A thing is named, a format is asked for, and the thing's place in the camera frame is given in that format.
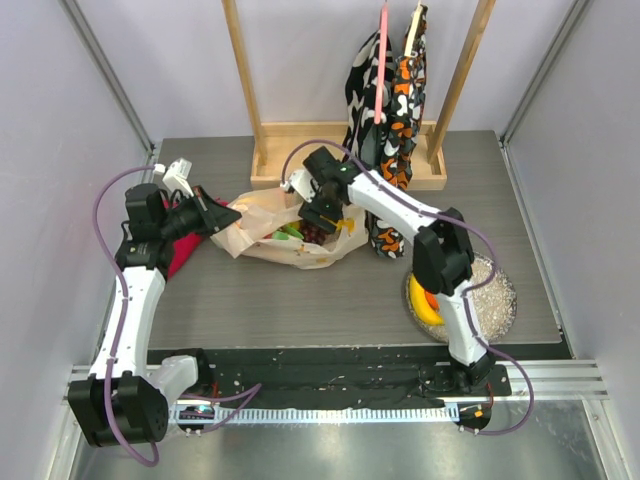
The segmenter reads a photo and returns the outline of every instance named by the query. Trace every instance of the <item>metal floor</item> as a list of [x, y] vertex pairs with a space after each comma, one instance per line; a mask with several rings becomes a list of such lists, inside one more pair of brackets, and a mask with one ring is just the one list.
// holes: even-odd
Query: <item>metal floor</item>
[[[515, 423], [526, 403], [494, 407], [491, 428]], [[140, 447], [148, 457], [148, 447]], [[596, 480], [606, 479], [582, 402], [538, 402], [517, 433], [474, 437], [450, 423], [226, 427], [160, 444], [146, 468], [118, 448], [81, 441], [73, 480]]]
[[[170, 139], [160, 161], [187, 158], [191, 184], [232, 200], [251, 189], [252, 152], [251, 137]], [[495, 243], [518, 295], [516, 322], [503, 343], [560, 341], [495, 134], [449, 133], [444, 152], [445, 190], [416, 197], [456, 207]], [[479, 241], [474, 248], [485, 252]], [[150, 348], [432, 344], [403, 303], [410, 258], [381, 259], [363, 246], [331, 267], [301, 271], [233, 260], [207, 240], [167, 284]]]

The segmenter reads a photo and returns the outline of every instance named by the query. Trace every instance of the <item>glitter plate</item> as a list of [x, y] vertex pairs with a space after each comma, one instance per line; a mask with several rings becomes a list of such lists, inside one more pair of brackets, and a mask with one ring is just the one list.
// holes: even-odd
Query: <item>glitter plate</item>
[[[488, 257], [477, 252], [475, 252], [475, 257], [472, 277], [474, 284], [487, 278], [491, 271], [492, 264], [492, 261]], [[407, 275], [407, 281], [405, 282], [405, 299], [409, 306], [411, 316], [420, 328], [433, 337], [433, 339], [438, 342], [448, 343], [447, 328], [444, 325], [427, 325], [416, 317], [413, 312], [409, 301], [408, 287], [410, 278], [411, 272]], [[474, 306], [478, 315], [480, 331], [482, 331], [485, 338], [491, 343], [500, 340], [509, 331], [516, 318], [516, 291], [511, 280], [509, 280], [507, 274], [499, 268], [493, 281], [489, 285], [471, 292], [471, 296], [473, 297]]]

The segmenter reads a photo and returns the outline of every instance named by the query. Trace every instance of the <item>wooden frame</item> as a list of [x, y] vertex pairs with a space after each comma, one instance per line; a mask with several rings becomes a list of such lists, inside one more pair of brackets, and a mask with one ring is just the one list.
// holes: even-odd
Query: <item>wooden frame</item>
[[[413, 178], [409, 183], [409, 190], [442, 190], [447, 183], [442, 142], [469, 70], [471, 70], [471, 64], [489, 22], [495, 1], [478, 0], [438, 121], [425, 120], [422, 122], [418, 145], [411, 157]], [[284, 161], [295, 147], [310, 138], [325, 138], [341, 143], [347, 129], [347, 122], [262, 123], [251, 81], [236, 2], [235, 0], [222, 0], [222, 5], [256, 142], [251, 167], [251, 185], [254, 189], [276, 187], [280, 184]], [[289, 170], [293, 171], [298, 168], [313, 148], [317, 148], [317, 146], [309, 146], [300, 150], [292, 159]], [[333, 153], [342, 157], [342, 154], [337, 151], [333, 151]]]

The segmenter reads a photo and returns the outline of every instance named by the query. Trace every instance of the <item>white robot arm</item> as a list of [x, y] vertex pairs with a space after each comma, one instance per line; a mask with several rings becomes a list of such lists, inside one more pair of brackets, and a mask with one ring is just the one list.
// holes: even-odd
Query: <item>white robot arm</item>
[[[374, 171], [366, 175], [351, 162], [340, 163], [322, 147], [304, 162], [304, 168], [293, 172], [282, 185], [285, 191], [296, 191], [304, 200], [299, 215], [332, 232], [342, 216], [343, 204], [365, 208], [392, 225], [414, 246], [413, 273], [420, 285], [443, 300], [440, 315], [449, 336], [449, 354], [470, 387], [481, 383], [494, 364], [491, 354], [474, 336], [465, 313], [462, 292], [471, 286], [473, 250], [466, 231], [417, 212], [454, 217], [462, 215], [454, 209], [441, 212], [394, 189], [390, 198], [378, 188], [383, 178]], [[469, 299], [471, 323], [478, 319]]]
[[[216, 203], [200, 186], [187, 182], [191, 164], [174, 162], [163, 181], [171, 191], [179, 190], [178, 205], [165, 205], [160, 188], [152, 183], [126, 192], [129, 232], [115, 259], [122, 271], [128, 295], [116, 283], [107, 329], [98, 356], [86, 380], [72, 382], [68, 401], [89, 444], [118, 443], [105, 414], [107, 361], [117, 332], [120, 341], [113, 355], [110, 375], [113, 412], [126, 441], [158, 442], [168, 426], [169, 407], [194, 385], [211, 386], [209, 362], [199, 349], [179, 350], [165, 359], [153, 375], [147, 376], [147, 348], [151, 325], [160, 295], [164, 291], [173, 242], [190, 234], [213, 235], [240, 219], [240, 213]], [[126, 308], [124, 322], [120, 322]]]

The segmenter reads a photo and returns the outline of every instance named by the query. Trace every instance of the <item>plastic bag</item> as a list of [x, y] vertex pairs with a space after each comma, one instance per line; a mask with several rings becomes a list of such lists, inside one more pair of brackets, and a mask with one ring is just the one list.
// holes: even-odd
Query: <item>plastic bag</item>
[[280, 188], [240, 195], [229, 207], [239, 211], [242, 219], [213, 235], [211, 240], [233, 258], [247, 255], [301, 269], [328, 267], [367, 243], [365, 211], [353, 205], [344, 207], [345, 226], [324, 245], [306, 243], [295, 237], [264, 238], [283, 225], [300, 220], [298, 210], [302, 201], [300, 196], [286, 194]]

